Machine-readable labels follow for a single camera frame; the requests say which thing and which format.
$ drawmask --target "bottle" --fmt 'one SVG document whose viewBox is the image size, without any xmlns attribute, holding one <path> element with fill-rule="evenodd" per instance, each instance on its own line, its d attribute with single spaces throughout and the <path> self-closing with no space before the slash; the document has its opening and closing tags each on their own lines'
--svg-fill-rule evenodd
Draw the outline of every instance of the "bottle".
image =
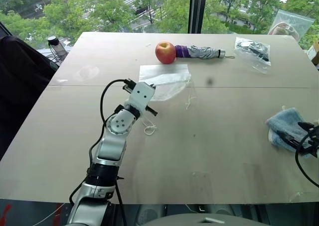
<svg viewBox="0 0 319 226">
<path fill-rule="evenodd" d="M 53 48 L 53 50 L 56 52 L 56 54 L 60 58 L 61 62 L 63 62 L 63 60 L 68 55 L 68 52 L 65 51 L 59 39 L 55 36 L 51 36 L 51 37 L 48 37 L 48 42 L 49 42 L 49 45 Z"/>
</svg>

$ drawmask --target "loop of string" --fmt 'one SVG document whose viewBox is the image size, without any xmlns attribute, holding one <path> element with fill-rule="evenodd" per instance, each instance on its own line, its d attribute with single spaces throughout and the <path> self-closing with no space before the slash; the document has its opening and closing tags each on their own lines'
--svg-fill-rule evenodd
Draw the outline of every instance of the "loop of string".
<svg viewBox="0 0 319 226">
<path fill-rule="evenodd" d="M 191 78 L 188 79 L 186 85 L 188 85 L 189 83 L 192 83 L 191 88 L 195 91 L 194 82 L 191 80 Z M 190 100 L 192 100 L 192 99 L 194 99 L 194 98 L 196 98 L 196 97 L 191 97 L 191 94 L 188 94 L 188 102 L 185 103 L 185 105 L 186 105 L 186 110 L 188 110 L 188 108 L 189 108 L 189 106 L 190 106 L 190 104 L 191 104 Z"/>
<path fill-rule="evenodd" d="M 148 125 L 144 122 L 144 120 L 142 121 L 143 125 L 145 126 L 144 128 L 145 135 L 153 135 L 153 133 L 156 130 L 156 126 L 146 116 L 144 116 L 144 119 L 146 119 L 150 124 L 152 124 L 152 125 Z"/>
<path fill-rule="evenodd" d="M 190 95 L 188 95 L 188 102 L 187 103 L 185 103 L 185 105 L 186 105 L 186 110 L 189 108 L 189 106 L 190 106 L 190 100 L 192 100 L 192 99 L 194 99 L 194 98 L 196 98 L 196 97 L 190 97 Z"/>
</svg>

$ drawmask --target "white cable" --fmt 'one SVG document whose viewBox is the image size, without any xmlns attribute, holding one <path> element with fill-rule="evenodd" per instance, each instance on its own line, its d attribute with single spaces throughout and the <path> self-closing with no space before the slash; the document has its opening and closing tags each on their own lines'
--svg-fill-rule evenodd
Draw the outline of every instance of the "white cable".
<svg viewBox="0 0 319 226">
<path fill-rule="evenodd" d="M 32 226 L 37 226 L 40 223 L 46 221 L 51 215 L 53 215 L 55 212 L 57 212 L 60 208 L 62 208 L 62 206 L 65 205 L 65 203 L 63 203 L 60 207 L 58 207 L 54 212 L 52 212 L 51 214 L 49 214 L 47 217 L 45 217 L 44 219 L 42 219 L 40 222 L 37 222 L 36 224 L 32 225 Z"/>
<path fill-rule="evenodd" d="M 149 123 L 151 123 L 152 125 L 147 125 L 144 121 L 142 121 L 143 125 L 145 126 L 144 128 L 144 133 L 145 135 L 153 135 L 153 133 L 156 130 L 156 126 L 153 124 L 153 122 L 151 122 L 146 116 L 144 116 L 144 118 L 146 120 L 149 121 Z"/>
<path fill-rule="evenodd" d="M 187 204 L 185 204 L 185 206 L 188 208 L 189 211 L 191 211 L 191 212 L 193 212 L 193 213 L 196 213 L 196 214 L 198 213 L 198 212 L 196 212 L 195 210 L 192 210 Z"/>
</svg>

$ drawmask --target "purple umbrella strap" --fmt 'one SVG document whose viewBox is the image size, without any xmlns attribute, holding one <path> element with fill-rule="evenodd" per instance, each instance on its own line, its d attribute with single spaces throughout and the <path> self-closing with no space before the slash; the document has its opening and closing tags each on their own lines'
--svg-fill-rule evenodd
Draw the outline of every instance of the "purple umbrella strap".
<svg viewBox="0 0 319 226">
<path fill-rule="evenodd" d="M 176 45 L 175 49 L 177 58 L 191 58 L 186 46 Z"/>
</svg>

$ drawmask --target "black chair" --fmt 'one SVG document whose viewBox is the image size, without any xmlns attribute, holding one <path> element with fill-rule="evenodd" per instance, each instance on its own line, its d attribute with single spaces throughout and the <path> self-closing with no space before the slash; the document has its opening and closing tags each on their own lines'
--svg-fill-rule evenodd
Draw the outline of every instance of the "black chair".
<svg viewBox="0 0 319 226">
<path fill-rule="evenodd" d="M 53 77 L 53 65 L 22 40 L 0 38 L 0 160 Z"/>
</svg>

